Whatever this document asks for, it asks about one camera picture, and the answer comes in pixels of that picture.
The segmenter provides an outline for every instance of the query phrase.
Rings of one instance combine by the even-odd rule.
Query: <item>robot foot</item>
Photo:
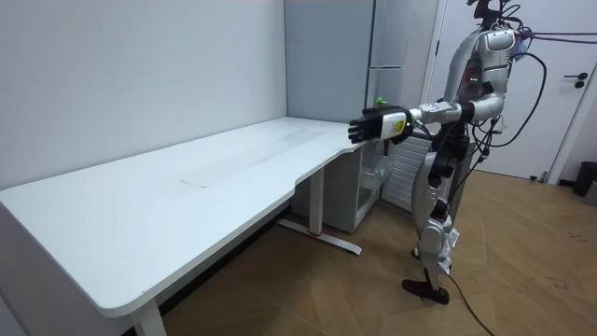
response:
[[[407,279],[402,281],[402,287],[406,289],[408,293],[423,299],[428,299],[444,305],[450,303],[450,293],[448,293],[446,288],[440,287],[439,290],[434,290],[426,281],[413,281]]]

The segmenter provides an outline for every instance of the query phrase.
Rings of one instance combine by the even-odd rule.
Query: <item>black trash can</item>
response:
[[[575,184],[572,186],[572,192],[585,197],[595,179],[597,179],[597,162],[582,162]]]

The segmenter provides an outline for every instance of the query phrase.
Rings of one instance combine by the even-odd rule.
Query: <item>desk top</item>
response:
[[[0,192],[104,315],[129,314],[358,145],[280,118]]]

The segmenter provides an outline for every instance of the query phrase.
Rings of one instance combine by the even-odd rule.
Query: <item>door handle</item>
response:
[[[564,78],[577,78],[578,80],[585,80],[585,79],[589,78],[589,74],[580,73],[578,75],[564,76]]]

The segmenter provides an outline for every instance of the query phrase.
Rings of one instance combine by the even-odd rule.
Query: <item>white door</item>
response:
[[[597,21],[593,18],[597,12],[595,0],[514,0],[509,5],[513,4],[521,5],[515,16],[534,32],[597,32]],[[467,6],[464,0],[450,0],[446,5],[427,96],[429,101],[443,96],[452,55],[462,40],[475,30],[473,12],[474,7]],[[490,158],[478,167],[482,171],[523,178],[549,172],[597,63],[595,45],[535,40],[529,52],[548,66],[543,98],[516,142],[508,147],[492,148]],[[582,73],[589,74],[589,78],[580,89],[575,87],[577,78],[565,77]],[[514,64],[503,112],[506,128],[503,134],[493,137],[494,144],[511,139],[523,124],[535,103],[541,78],[541,66],[530,57]]]

